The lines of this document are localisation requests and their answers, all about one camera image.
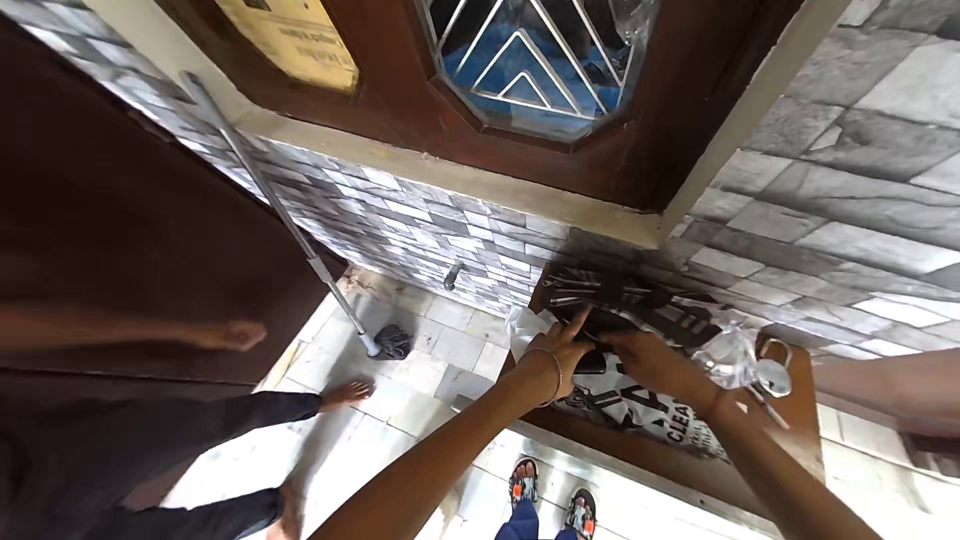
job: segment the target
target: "bracelet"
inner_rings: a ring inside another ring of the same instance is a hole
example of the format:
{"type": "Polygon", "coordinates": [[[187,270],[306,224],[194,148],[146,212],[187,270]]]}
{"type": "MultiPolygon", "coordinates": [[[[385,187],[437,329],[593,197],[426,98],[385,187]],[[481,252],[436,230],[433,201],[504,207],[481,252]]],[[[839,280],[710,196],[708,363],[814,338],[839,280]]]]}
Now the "bracelet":
{"type": "Polygon", "coordinates": [[[547,351],[546,349],[541,349],[541,348],[528,349],[527,352],[524,353],[523,355],[524,355],[524,356],[527,356],[529,353],[532,353],[532,352],[534,352],[534,351],[544,351],[545,353],[547,353],[548,355],[550,355],[551,357],[553,357],[553,361],[557,362],[557,376],[559,377],[559,378],[557,379],[557,389],[554,390],[554,392],[553,392],[553,397],[552,397],[552,398],[550,398],[549,400],[541,403],[540,405],[537,405],[537,407],[544,407],[544,406],[550,405],[550,404],[552,404],[553,402],[557,401],[557,394],[560,393],[560,387],[564,384],[564,370],[563,370],[563,368],[560,367],[560,359],[557,358],[557,355],[554,354],[553,351],[547,351]]]}

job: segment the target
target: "human hand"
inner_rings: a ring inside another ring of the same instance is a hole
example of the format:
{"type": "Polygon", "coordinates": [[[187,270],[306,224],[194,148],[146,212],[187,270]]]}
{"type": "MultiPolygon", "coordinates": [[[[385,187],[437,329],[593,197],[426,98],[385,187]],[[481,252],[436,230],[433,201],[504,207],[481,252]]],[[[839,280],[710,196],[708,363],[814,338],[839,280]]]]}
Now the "human hand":
{"type": "Polygon", "coordinates": [[[587,306],[577,313],[570,324],[555,323],[547,334],[537,334],[527,347],[527,352],[517,363],[516,367],[522,368],[521,371],[527,376],[541,380],[542,392],[539,393],[543,398],[539,403],[561,398],[573,391],[573,370],[577,367],[580,358],[593,349],[593,343],[573,341],[573,337],[580,331],[589,313],[590,306],[587,306]],[[557,362],[560,362],[560,370],[563,373],[563,382],[559,390],[557,389],[557,362]]]}
{"type": "Polygon", "coordinates": [[[202,349],[249,351],[267,336],[267,327],[256,321],[191,325],[183,341],[202,349]]]}
{"type": "Polygon", "coordinates": [[[703,371],[673,349],[655,333],[618,331],[604,333],[600,341],[613,345],[627,375],[644,387],[677,398],[704,413],[720,391],[703,371]]]}

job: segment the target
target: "metal pole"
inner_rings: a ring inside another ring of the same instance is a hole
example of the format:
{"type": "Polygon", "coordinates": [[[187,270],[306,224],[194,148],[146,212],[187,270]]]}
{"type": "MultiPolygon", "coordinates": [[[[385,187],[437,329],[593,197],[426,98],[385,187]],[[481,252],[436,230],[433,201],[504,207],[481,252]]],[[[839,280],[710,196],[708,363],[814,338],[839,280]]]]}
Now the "metal pole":
{"type": "Polygon", "coordinates": [[[317,273],[317,276],[326,283],[326,286],[329,287],[330,293],[333,295],[333,298],[337,300],[337,304],[340,304],[340,307],[343,308],[344,312],[349,317],[350,322],[353,323],[353,326],[357,329],[357,334],[360,336],[360,340],[363,341],[364,345],[367,347],[367,354],[369,356],[376,356],[380,352],[380,346],[377,345],[373,338],[367,334],[367,331],[364,330],[363,324],[360,322],[360,319],[357,318],[356,313],[353,312],[353,307],[347,302],[347,299],[344,298],[340,289],[337,288],[337,283],[333,281],[333,276],[330,275],[330,271],[326,269],[324,262],[320,260],[320,256],[317,255],[317,252],[313,250],[313,247],[310,245],[310,242],[303,236],[303,233],[300,232],[300,228],[297,227],[297,224],[294,223],[294,220],[290,217],[290,214],[287,212],[287,209],[283,207],[283,203],[280,202],[279,197],[276,196],[276,193],[270,188],[270,185],[267,184],[267,180],[263,178],[260,174],[260,169],[257,168],[256,162],[251,158],[250,154],[247,152],[247,148],[244,146],[244,141],[240,134],[233,129],[233,126],[227,122],[227,119],[224,117],[224,114],[220,111],[220,108],[217,107],[217,103],[213,101],[213,97],[210,96],[210,93],[206,91],[204,83],[201,82],[200,77],[197,77],[195,74],[190,73],[189,71],[181,71],[180,78],[183,80],[183,84],[186,85],[187,91],[190,95],[193,96],[200,107],[209,114],[210,118],[213,120],[213,125],[220,130],[220,133],[224,135],[227,139],[227,142],[230,145],[230,148],[233,149],[233,152],[236,152],[237,157],[240,158],[240,162],[243,163],[244,168],[247,169],[247,172],[250,173],[251,178],[256,183],[256,186],[260,188],[260,191],[267,198],[267,201],[270,202],[270,206],[276,210],[276,213],[280,216],[280,221],[287,226],[287,229],[290,230],[290,234],[294,236],[297,240],[297,243],[303,249],[303,252],[306,254],[306,260],[310,263],[310,266],[313,268],[313,271],[317,273]]]}

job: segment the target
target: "sandal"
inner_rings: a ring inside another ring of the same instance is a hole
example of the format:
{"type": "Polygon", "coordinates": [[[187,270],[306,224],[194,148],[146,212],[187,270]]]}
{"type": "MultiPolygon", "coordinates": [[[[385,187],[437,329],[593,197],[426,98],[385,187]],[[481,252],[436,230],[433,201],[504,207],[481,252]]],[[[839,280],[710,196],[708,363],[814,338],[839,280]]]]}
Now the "sandal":
{"type": "Polygon", "coordinates": [[[522,457],[516,465],[514,465],[514,471],[510,474],[510,504],[516,508],[516,505],[524,499],[535,503],[537,501],[537,483],[539,479],[540,471],[537,469],[537,462],[530,457],[522,457]],[[534,475],[519,478],[516,475],[516,469],[520,466],[526,467],[527,463],[534,466],[534,475]]]}
{"type": "Polygon", "coordinates": [[[570,506],[566,509],[564,525],[577,531],[584,540],[593,538],[593,531],[597,524],[597,504],[593,495],[584,488],[580,488],[570,499],[570,506]],[[584,504],[577,504],[577,499],[583,499],[584,504]]]}

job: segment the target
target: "white marble floor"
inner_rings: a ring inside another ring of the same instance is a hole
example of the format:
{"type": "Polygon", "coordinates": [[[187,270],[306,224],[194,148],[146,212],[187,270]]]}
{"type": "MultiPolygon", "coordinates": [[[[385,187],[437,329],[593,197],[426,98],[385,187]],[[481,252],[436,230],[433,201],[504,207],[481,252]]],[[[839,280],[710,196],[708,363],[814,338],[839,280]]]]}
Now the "white marble floor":
{"type": "MultiPolygon", "coordinates": [[[[362,269],[351,269],[341,288],[368,328],[394,322],[413,334],[414,352],[402,362],[368,359],[346,315],[327,296],[298,335],[298,353],[272,389],[314,392],[365,378],[376,384],[373,397],[356,408],[254,430],[210,450],[164,505],[212,503],[279,485],[292,474],[301,488],[306,538],[367,480],[452,417],[449,404],[457,394],[476,398],[492,385],[507,353],[502,319],[362,269]]],[[[830,488],[884,538],[912,539],[920,531],[946,537],[959,529],[951,508],[960,502],[960,487],[904,466],[890,433],[857,420],[821,408],[830,488]]],[[[509,517],[507,476],[518,456],[530,453],[529,446],[513,432],[501,433],[420,538],[493,538],[509,517]]],[[[541,466],[540,474],[541,538],[554,537],[568,498],[585,485],[597,498],[597,540],[766,538],[613,474],[587,481],[550,465],[541,466]]]]}

